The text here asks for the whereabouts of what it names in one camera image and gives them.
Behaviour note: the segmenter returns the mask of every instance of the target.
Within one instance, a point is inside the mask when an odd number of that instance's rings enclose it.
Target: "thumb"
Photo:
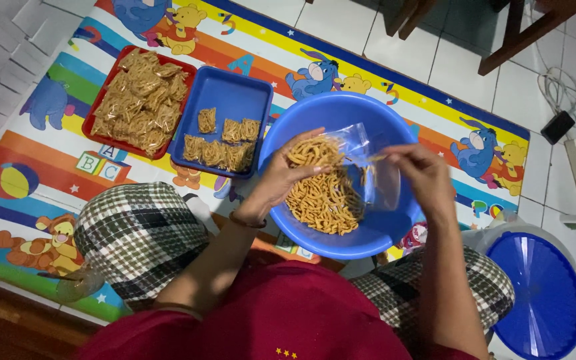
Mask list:
[[[298,168],[290,169],[290,173],[288,175],[288,180],[295,182],[307,177],[324,174],[329,172],[332,169],[331,166],[314,166],[314,165],[306,165]]]
[[[388,160],[394,164],[396,164],[401,172],[412,181],[417,181],[422,176],[421,171],[412,164],[411,160],[405,156],[401,156],[399,154],[393,154],[388,157]]]

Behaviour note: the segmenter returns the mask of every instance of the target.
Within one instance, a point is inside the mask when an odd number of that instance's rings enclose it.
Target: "play mat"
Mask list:
[[[83,259],[72,242],[72,225],[84,204],[111,186],[150,181],[173,184],[213,233],[248,194],[254,178],[231,181],[178,167],[170,162],[169,154],[150,161],[84,137],[83,119],[116,56],[130,44],[197,68],[228,69],[271,83],[275,95],[269,126],[285,109],[314,92],[370,95],[404,117],[419,142],[452,167],[462,228],[482,228],[502,209],[517,210],[528,130],[228,0],[144,3],[99,0],[3,134],[1,280],[58,300],[56,281],[36,273],[53,265],[62,272],[80,266]],[[318,82],[311,80],[315,86],[303,87],[303,81],[295,80],[312,79],[309,66],[330,71]],[[417,221],[382,261],[400,258],[423,242],[419,234],[424,219]],[[55,247],[58,256],[53,263],[44,268],[37,265],[37,255],[29,250],[34,240],[44,244],[44,249],[50,249],[53,241],[63,243]],[[344,262],[300,248],[274,224],[259,234],[254,247],[336,271],[344,266]],[[67,306],[107,321],[125,311],[108,284]]]

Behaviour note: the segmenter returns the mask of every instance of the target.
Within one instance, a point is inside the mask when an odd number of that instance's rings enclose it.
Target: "wooden bracelet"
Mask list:
[[[240,219],[236,218],[234,216],[235,214],[235,210],[230,212],[230,215],[228,215],[228,218],[230,219],[230,221],[232,221],[233,223],[235,223],[236,225],[241,225],[241,226],[245,226],[245,227],[249,227],[251,229],[263,229],[266,227],[268,221],[266,221],[266,219],[264,219],[264,222],[262,224],[248,224],[245,223],[243,221],[241,221]]]

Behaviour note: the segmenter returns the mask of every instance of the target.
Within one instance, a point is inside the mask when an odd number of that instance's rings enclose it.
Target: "maroon shirt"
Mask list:
[[[81,359],[411,359],[379,310],[347,280],[301,261],[242,270],[203,320],[144,311],[97,333]],[[436,345],[429,359],[475,360]]]

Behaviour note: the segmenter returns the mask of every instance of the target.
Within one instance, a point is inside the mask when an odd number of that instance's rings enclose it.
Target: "clear plastic bag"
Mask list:
[[[339,153],[344,154],[344,167],[366,209],[395,210],[399,205],[401,175],[397,167],[378,156],[380,150],[388,146],[385,136],[377,135],[368,140],[363,123],[324,135],[337,139]]]

